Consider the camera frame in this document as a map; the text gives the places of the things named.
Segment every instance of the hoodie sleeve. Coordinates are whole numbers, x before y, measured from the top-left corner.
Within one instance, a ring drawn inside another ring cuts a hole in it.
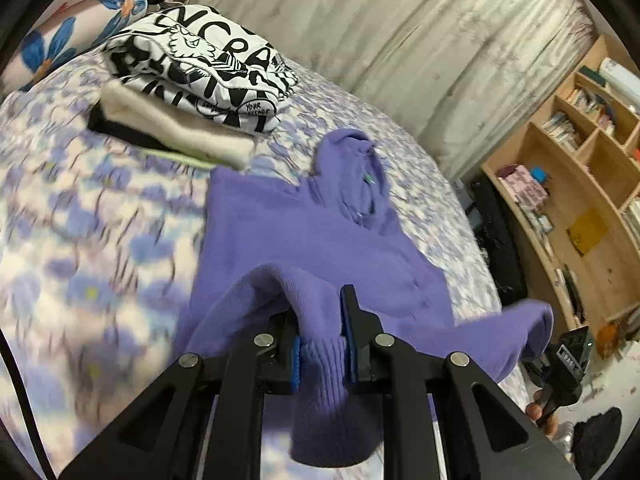
[[[464,352],[499,383],[519,359],[542,354],[551,338],[553,320],[548,303],[523,300],[501,314],[454,328],[422,331],[416,328],[407,342],[419,352],[443,358],[452,352]]]

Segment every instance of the ribbed cuff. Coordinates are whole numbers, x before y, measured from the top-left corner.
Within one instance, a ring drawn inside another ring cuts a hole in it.
[[[350,395],[344,385],[343,337],[306,342],[301,348],[291,457],[315,467],[366,460],[382,440],[380,396]]]

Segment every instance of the purple floral pattern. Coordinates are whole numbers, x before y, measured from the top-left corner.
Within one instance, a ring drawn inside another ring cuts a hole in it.
[[[466,217],[433,160],[384,114],[291,65],[300,76],[292,106],[244,172],[295,184],[325,133],[364,130],[405,232],[445,271],[456,318],[499,310]],[[207,172],[86,129],[109,77],[99,56],[84,54],[0,108],[0,324],[14,338],[58,473],[165,367],[204,232]],[[33,459],[6,380],[0,365],[0,416]],[[502,386],[526,403],[519,370]],[[316,470],[293,463],[288,446],[287,434],[264,437],[262,478],[382,478],[380,450],[352,468]]]

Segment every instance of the yellow paper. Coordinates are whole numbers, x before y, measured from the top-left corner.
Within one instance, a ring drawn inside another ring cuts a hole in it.
[[[580,256],[585,256],[609,232],[595,209],[589,209],[566,230],[571,243]]]

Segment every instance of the metal pin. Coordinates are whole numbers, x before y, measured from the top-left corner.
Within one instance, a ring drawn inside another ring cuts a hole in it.
[[[393,346],[395,342],[396,340],[391,334],[382,333],[376,336],[376,344],[379,346]]]
[[[258,334],[254,337],[254,344],[256,346],[260,346],[262,348],[266,348],[267,346],[271,346],[273,344],[273,336],[271,334]]]
[[[460,367],[467,366],[470,361],[469,356],[466,355],[464,352],[453,352],[453,354],[451,354],[451,357],[449,359],[451,359],[451,362],[453,364]]]
[[[178,359],[178,364],[182,368],[193,368],[197,363],[198,363],[198,356],[190,352],[187,354],[182,354]]]

